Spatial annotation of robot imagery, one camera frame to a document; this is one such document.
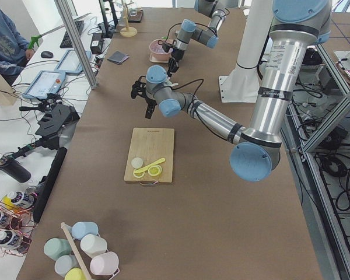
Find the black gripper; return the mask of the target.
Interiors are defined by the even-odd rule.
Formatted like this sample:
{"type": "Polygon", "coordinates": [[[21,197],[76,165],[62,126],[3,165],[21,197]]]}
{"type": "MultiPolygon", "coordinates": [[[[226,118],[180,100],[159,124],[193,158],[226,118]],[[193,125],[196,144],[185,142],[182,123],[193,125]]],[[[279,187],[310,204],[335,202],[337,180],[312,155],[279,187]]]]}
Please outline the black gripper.
{"type": "Polygon", "coordinates": [[[184,50],[173,48],[173,51],[171,52],[171,58],[168,61],[168,77],[171,78],[172,75],[177,72],[179,69],[179,61],[183,59],[183,56],[184,50]]]}
{"type": "Polygon", "coordinates": [[[153,97],[151,97],[148,94],[145,94],[145,100],[146,100],[146,103],[148,105],[147,109],[146,109],[146,112],[145,112],[145,118],[151,119],[152,118],[152,114],[154,112],[154,109],[157,106],[157,102],[156,102],[156,100],[153,97]]]}

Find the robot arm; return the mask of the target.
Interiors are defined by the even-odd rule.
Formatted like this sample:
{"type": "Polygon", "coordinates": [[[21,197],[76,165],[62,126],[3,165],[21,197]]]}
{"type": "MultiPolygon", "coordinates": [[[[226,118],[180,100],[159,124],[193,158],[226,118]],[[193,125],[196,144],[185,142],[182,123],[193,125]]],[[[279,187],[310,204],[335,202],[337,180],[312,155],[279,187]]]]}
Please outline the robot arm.
{"type": "Polygon", "coordinates": [[[173,41],[170,59],[168,61],[167,75],[171,77],[177,72],[179,62],[183,59],[184,53],[191,39],[214,48],[218,43],[218,30],[226,19],[227,9],[220,1],[195,1],[194,9],[210,18],[210,22],[205,28],[197,26],[197,23],[189,19],[184,19],[176,39],[173,41]]]}
{"type": "Polygon", "coordinates": [[[248,127],[234,122],[196,96],[175,91],[162,66],[146,73],[145,98],[165,117],[186,111],[217,136],[234,144],[229,162],[247,181],[270,175],[280,161],[281,128],[308,46],[325,42],[330,33],[330,1],[274,1],[269,36],[273,45],[257,92],[248,127]]]}

